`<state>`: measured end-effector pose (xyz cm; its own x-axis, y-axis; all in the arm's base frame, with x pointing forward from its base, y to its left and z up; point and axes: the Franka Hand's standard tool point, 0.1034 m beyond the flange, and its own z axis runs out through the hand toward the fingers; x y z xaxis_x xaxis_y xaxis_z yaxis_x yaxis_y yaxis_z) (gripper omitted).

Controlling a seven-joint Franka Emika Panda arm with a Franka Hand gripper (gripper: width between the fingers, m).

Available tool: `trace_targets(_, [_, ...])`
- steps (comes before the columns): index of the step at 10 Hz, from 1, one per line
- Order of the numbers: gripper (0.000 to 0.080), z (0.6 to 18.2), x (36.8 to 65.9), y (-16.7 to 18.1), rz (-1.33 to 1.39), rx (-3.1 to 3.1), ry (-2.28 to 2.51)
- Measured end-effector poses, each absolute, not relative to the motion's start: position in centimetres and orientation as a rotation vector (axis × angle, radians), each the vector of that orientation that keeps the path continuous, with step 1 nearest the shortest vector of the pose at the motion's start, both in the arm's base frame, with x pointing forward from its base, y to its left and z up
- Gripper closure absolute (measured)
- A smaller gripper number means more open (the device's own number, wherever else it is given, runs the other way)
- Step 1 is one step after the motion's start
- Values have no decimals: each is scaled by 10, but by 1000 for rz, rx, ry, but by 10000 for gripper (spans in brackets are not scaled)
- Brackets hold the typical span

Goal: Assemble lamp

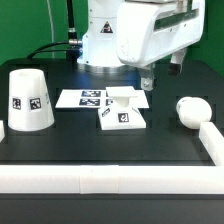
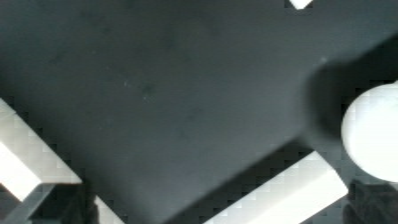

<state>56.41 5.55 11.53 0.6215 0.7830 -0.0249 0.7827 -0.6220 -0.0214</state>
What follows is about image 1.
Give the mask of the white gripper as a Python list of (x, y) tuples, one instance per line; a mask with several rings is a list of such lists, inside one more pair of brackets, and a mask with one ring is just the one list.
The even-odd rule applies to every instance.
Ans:
[(172, 54), (168, 74), (181, 73), (189, 45), (203, 33), (205, 0), (165, 3), (125, 1), (117, 14), (116, 48), (120, 61), (139, 69), (141, 88), (155, 84), (151, 64)]

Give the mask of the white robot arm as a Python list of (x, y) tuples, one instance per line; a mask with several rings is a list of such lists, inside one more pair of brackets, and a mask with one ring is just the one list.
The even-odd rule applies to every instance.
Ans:
[(100, 74), (136, 68), (141, 88), (150, 91), (156, 61), (169, 57), (168, 73), (181, 73), (204, 17), (205, 0), (88, 0), (79, 67)]

